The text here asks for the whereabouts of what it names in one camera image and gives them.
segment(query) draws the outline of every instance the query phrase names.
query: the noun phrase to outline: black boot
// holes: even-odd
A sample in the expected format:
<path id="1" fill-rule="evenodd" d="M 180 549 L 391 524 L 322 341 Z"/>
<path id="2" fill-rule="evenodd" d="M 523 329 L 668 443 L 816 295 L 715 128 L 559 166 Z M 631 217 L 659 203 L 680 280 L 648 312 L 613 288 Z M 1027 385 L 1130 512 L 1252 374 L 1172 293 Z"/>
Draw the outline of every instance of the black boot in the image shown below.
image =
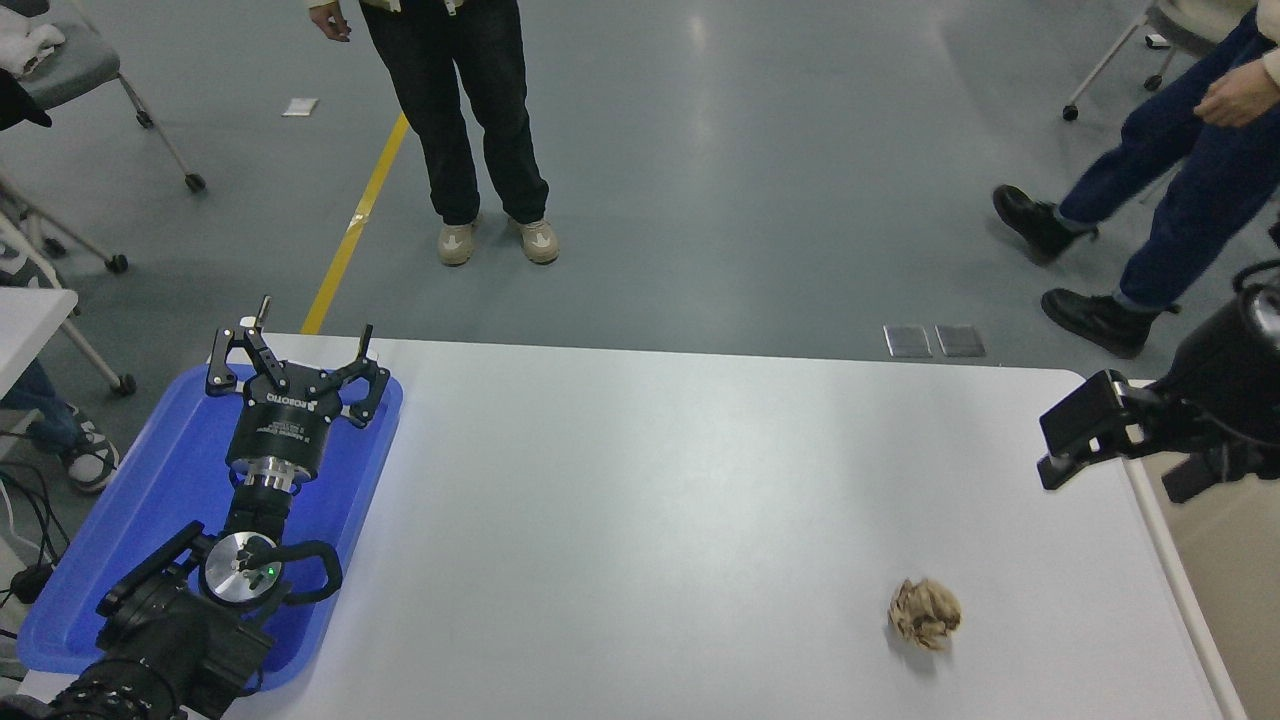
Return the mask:
<path id="1" fill-rule="evenodd" d="M 1110 295 L 1085 297 L 1062 288 L 1046 292 L 1041 307 L 1059 325 L 1125 360 L 1142 352 L 1151 323 L 1160 315 L 1128 310 Z"/>
<path id="2" fill-rule="evenodd" d="M 1071 232 L 1053 217 L 1052 202 L 1037 202 L 1011 184 L 1002 184 L 991 193 L 991 204 L 1006 225 L 1023 236 L 1032 260 L 1039 265 L 1052 263 L 1082 234 L 1098 237 L 1098 228 Z"/>

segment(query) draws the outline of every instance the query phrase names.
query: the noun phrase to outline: blue tray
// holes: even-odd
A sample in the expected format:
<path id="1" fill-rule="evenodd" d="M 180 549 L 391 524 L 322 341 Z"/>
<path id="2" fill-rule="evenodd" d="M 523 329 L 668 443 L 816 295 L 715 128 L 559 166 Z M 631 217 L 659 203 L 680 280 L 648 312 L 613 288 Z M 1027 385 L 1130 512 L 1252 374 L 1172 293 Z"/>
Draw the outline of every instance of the blue tray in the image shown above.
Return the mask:
<path id="1" fill-rule="evenodd" d="M 93 610 L 106 591 L 187 523 L 200 520 L 209 534 L 223 528 L 232 501 L 224 459 L 243 400 L 207 397 L 206 369 L 192 368 L 169 386 L 40 594 L 18 637 L 18 657 L 27 667 L 79 674 L 102 655 L 93 641 L 105 620 Z M 241 379 L 253 374 L 247 366 L 234 370 Z M 366 392 L 367 384 L 357 380 L 342 395 L 358 400 Z M 367 428 L 334 421 L 320 473 L 293 500 L 285 544 L 325 541 L 347 569 L 402 400 L 392 379 Z M 197 575 L 192 573 L 193 587 Z M 316 561 L 300 562 L 288 578 L 294 589 L 314 589 L 324 584 L 324 570 Z M 280 607 L 268 620 L 275 647 L 262 665 L 262 689 L 283 685 L 306 666 L 340 598 L 342 591 L 316 605 Z"/>

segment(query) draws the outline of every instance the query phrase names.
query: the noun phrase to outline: chair leg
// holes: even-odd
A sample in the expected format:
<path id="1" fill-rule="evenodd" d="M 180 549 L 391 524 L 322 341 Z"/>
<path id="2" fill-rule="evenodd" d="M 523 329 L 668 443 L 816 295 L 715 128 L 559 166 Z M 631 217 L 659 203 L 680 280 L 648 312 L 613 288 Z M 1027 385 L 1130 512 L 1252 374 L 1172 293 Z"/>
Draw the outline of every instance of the chair leg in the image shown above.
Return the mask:
<path id="1" fill-rule="evenodd" d="M 84 357 L 93 365 L 93 369 L 106 379 L 108 384 L 111 386 L 111 392 L 122 397 L 137 392 L 138 386 L 133 380 L 133 375 L 118 375 L 70 320 L 63 322 L 61 331 L 84 354 Z"/>
<path id="2" fill-rule="evenodd" d="M 1123 47 L 1124 44 L 1128 42 L 1130 37 L 1133 37 L 1133 33 L 1138 32 L 1138 28 L 1143 27 L 1144 24 L 1147 24 L 1146 10 L 1143 10 L 1140 15 L 1138 15 L 1132 23 L 1129 23 L 1129 27 L 1125 28 L 1123 33 L 1120 33 L 1120 37 L 1115 41 L 1115 44 L 1111 45 L 1111 49 L 1107 50 L 1107 54 L 1102 56 L 1102 61 L 1094 65 L 1089 76 L 1085 77 L 1084 82 L 1080 83 L 1080 87 L 1076 87 L 1075 92 L 1071 94 L 1071 97 L 1066 100 L 1066 106 L 1062 109 L 1062 117 L 1065 119 L 1068 120 L 1075 119 L 1074 113 L 1070 113 L 1071 117 L 1068 117 L 1069 114 L 1068 109 L 1075 110 L 1076 100 L 1079 100 L 1080 96 L 1084 95 L 1084 91 L 1088 90 L 1091 85 L 1093 85 L 1093 79 L 1097 78 L 1098 73 L 1101 73 L 1103 68 L 1106 68 L 1111 63 L 1111 59 L 1116 56 L 1116 53 L 1120 51 L 1120 47 Z"/>
<path id="3" fill-rule="evenodd" d="M 41 218 L 42 218 L 56 225 L 59 229 L 61 229 L 63 234 L 79 243 L 93 255 L 101 258 L 102 264 L 105 264 L 106 268 L 113 273 L 118 274 L 128 269 L 129 261 L 124 255 L 111 254 L 99 243 L 73 231 L 70 227 L 67 225 L 64 220 L 52 215 L 47 209 L 36 204 L 28 195 L 18 190 L 18 186 L 14 184 L 13 179 L 9 178 L 3 170 L 0 170 L 0 188 L 3 188 L 6 195 L 17 200 L 23 206 L 26 206 L 28 214 L 28 223 L 31 223 L 32 227 L 32 233 L 31 233 L 32 243 L 38 245 L 44 243 L 45 241 L 44 233 L 41 231 Z"/>
<path id="4" fill-rule="evenodd" d="M 1178 50 L 1170 47 L 1169 54 L 1165 55 L 1165 61 L 1160 64 L 1160 69 L 1156 70 L 1156 74 L 1148 77 L 1147 82 L 1142 83 L 1142 86 L 1151 92 L 1160 90 L 1160 86 L 1165 83 L 1165 73 L 1169 72 L 1169 65 L 1172 64 L 1174 55 L 1176 54 Z"/>
<path id="5" fill-rule="evenodd" d="M 0 215 L 0 240 L 12 245 L 20 252 L 26 254 L 31 261 L 36 265 L 49 284 L 54 288 L 61 288 L 63 283 L 58 279 L 58 273 L 54 272 L 54 266 L 49 264 L 49 260 L 41 255 L 36 247 L 31 243 L 31 240 L 18 229 L 18 225 L 9 222 L 9 218 Z"/>
<path id="6" fill-rule="evenodd" d="M 187 181 L 187 187 L 191 188 L 192 192 L 205 190 L 205 179 L 187 167 L 186 160 L 182 159 L 182 154 L 178 152 L 178 146 L 169 140 L 169 135 L 164 131 L 160 122 L 156 120 L 155 115 L 151 113 L 151 108 L 147 106 L 146 100 L 138 95 L 138 91 L 133 88 L 133 85 L 131 85 L 124 77 L 124 73 L 116 73 L 116 79 L 120 81 L 120 85 L 124 87 L 124 94 L 129 96 L 129 102 L 132 102 L 133 108 L 138 111 L 138 122 L 142 123 L 142 127 L 155 128 L 155 131 L 160 133 L 160 140 L 164 141 L 165 146 L 169 149 L 169 154 L 173 155 L 173 159 L 178 161 L 178 167 L 182 169 L 182 174 Z"/>

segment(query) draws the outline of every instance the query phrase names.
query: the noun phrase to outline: small white table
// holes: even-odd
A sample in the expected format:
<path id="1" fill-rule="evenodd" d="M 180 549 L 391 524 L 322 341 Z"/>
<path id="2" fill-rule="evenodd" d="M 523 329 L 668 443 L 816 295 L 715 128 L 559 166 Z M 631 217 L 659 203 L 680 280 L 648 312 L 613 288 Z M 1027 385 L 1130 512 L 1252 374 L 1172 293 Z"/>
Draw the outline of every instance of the small white table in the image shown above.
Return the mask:
<path id="1" fill-rule="evenodd" d="M 229 720 L 1224 716 L 1124 466 L 1039 486 L 1071 373 L 374 350 L 404 405 L 333 621 Z M 925 575 L 965 610 L 946 653 L 886 621 Z"/>
<path id="2" fill-rule="evenodd" d="M 9 392 L 73 307 L 70 290 L 0 287 L 0 395 Z"/>

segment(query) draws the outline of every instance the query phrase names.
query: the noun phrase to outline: yellow floor line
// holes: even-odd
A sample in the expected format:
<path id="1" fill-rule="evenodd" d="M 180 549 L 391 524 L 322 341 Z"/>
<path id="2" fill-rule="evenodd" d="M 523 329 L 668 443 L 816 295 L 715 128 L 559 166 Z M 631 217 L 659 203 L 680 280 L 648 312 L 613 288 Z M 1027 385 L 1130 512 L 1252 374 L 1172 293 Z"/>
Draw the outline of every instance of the yellow floor line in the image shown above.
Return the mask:
<path id="1" fill-rule="evenodd" d="M 383 191 L 383 182 L 387 181 L 392 163 L 396 161 L 396 154 L 399 152 L 406 131 L 408 131 L 408 120 L 402 114 L 396 120 L 396 127 L 392 128 L 390 137 L 387 138 L 387 145 L 383 147 L 381 156 L 378 158 L 378 164 L 374 165 L 374 174 L 369 177 L 365 193 L 360 196 L 360 202 L 356 205 L 356 214 L 351 217 L 347 232 L 342 236 L 342 245 L 338 246 L 338 252 L 334 254 L 333 261 L 329 263 L 329 272 L 325 273 L 324 282 L 320 283 L 320 290 L 316 292 L 315 300 L 311 301 L 311 310 L 307 313 L 307 319 L 302 322 L 302 334 L 316 334 L 320 332 L 320 325 L 324 324 L 324 318 L 329 314 L 329 305 L 333 302 L 334 295 L 338 293 L 338 286 L 342 284 L 342 277 L 347 273 L 351 256 L 356 254 L 356 245 L 360 242 L 360 236 L 365 232 L 369 215 L 374 211 L 374 204 L 378 202 L 378 195 Z"/>

